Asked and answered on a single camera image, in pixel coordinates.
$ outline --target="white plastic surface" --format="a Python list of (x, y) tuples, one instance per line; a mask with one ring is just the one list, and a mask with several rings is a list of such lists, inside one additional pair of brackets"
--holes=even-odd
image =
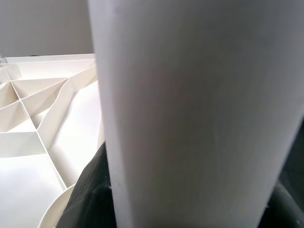
[(45, 154), (0, 158), (0, 227), (35, 228), (63, 191)]
[(91, 57), (18, 57), (0, 64), (1, 228), (37, 227), (100, 146)]
[(46, 213), (43, 215), (38, 228), (53, 228), (57, 225), (64, 209), (67, 206), (67, 202), (70, 199), (74, 187), (75, 185), (73, 184), (60, 196), (58, 196), (56, 200), (54, 200), (54, 202), (47, 209)]

